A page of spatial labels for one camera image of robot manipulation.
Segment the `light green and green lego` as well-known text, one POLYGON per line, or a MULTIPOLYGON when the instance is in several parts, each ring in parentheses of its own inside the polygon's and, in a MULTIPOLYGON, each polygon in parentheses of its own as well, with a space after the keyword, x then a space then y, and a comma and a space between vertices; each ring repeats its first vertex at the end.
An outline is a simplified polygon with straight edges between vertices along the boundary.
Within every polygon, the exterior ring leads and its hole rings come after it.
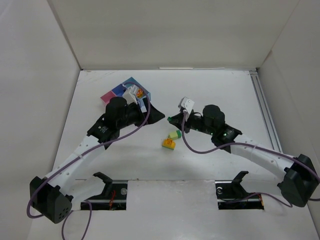
POLYGON ((172 140, 177 140, 182 137, 182 133, 180 130, 172 131, 168 134, 168 138, 172 140))

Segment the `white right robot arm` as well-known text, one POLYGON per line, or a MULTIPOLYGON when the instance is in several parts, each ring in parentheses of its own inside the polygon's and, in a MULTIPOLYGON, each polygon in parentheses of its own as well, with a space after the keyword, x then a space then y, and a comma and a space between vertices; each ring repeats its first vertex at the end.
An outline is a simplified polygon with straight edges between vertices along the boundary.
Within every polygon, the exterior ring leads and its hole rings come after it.
POLYGON ((308 156, 291 156, 259 146, 240 130, 226 124, 225 114, 218 106, 206 105, 202 114, 182 107, 178 114, 167 120, 181 130, 182 135, 191 130, 210 135, 215 150, 245 158, 274 174, 280 180, 275 185, 276 192, 290 205, 304 207, 315 200, 312 195, 320 177, 308 156))

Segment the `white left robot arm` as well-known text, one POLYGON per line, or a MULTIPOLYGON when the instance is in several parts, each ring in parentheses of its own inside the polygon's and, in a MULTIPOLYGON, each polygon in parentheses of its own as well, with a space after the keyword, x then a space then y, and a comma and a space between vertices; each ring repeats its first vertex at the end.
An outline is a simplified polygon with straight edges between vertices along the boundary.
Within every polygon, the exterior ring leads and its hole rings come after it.
POLYGON ((120 135, 122 129, 136 126, 136 131, 152 125, 165 118, 148 97, 142 98, 144 106, 139 103, 127 103, 123 97, 110 99, 105 112, 87 131, 86 136, 75 151, 57 168, 44 177, 35 176, 29 183, 30 199, 27 208, 34 208, 39 217, 45 217, 58 224, 77 206, 87 199, 109 193, 113 180, 102 172, 94 173, 82 183, 76 179, 84 170, 110 145, 123 140, 134 132, 120 135))

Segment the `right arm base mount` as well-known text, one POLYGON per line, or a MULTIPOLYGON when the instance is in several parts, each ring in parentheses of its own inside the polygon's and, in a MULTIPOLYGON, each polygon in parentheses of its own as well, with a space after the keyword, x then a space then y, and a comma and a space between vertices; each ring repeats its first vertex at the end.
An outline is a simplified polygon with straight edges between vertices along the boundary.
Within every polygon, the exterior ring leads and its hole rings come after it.
POLYGON ((264 210, 261 195, 247 192, 241 185, 248 171, 240 171, 232 180, 216 180, 215 190, 219 210, 264 210))

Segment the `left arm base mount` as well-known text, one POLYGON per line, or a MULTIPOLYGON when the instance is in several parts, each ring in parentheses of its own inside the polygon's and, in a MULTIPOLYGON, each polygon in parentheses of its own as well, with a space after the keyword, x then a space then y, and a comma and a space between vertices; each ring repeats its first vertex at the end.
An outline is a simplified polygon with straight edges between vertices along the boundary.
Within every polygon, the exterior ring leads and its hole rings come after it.
POLYGON ((127 180, 112 180, 101 172, 93 174, 104 183, 102 192, 88 199, 93 211, 125 211, 127 209, 127 180))

